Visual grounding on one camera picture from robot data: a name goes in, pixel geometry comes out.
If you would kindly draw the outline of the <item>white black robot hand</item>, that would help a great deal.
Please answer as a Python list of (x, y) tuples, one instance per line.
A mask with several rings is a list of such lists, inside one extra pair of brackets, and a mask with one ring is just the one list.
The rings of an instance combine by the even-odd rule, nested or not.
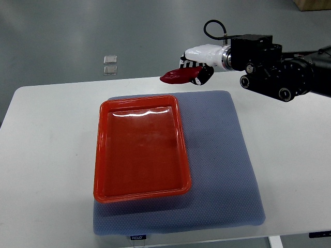
[(179, 60), (180, 68), (194, 68), (189, 82), (204, 85), (214, 74), (214, 67), (221, 71), (233, 70), (229, 45), (205, 44), (187, 49)]

